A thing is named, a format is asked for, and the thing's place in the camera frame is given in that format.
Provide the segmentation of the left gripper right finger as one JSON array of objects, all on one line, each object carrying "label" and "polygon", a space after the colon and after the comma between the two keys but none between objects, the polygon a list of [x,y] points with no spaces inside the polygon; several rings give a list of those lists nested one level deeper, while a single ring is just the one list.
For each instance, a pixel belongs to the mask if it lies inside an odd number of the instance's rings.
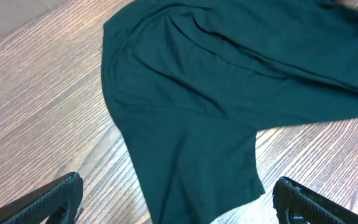
[{"label": "left gripper right finger", "polygon": [[279,224],[358,224],[358,214],[288,178],[273,188]]}]

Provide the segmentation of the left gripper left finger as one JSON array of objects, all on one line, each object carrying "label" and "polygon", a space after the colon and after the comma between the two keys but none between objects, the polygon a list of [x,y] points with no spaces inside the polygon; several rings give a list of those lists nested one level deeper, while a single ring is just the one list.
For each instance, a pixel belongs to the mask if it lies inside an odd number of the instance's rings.
[{"label": "left gripper left finger", "polygon": [[69,172],[0,208],[3,224],[74,224],[83,198],[83,179]]}]

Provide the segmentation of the dark green t-shirt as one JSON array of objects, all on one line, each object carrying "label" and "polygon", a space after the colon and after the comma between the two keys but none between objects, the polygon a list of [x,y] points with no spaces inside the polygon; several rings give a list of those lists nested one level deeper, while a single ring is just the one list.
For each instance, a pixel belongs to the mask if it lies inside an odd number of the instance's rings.
[{"label": "dark green t-shirt", "polygon": [[101,83],[154,223],[258,199],[258,131],[358,118],[358,11],[334,1],[133,1]]}]

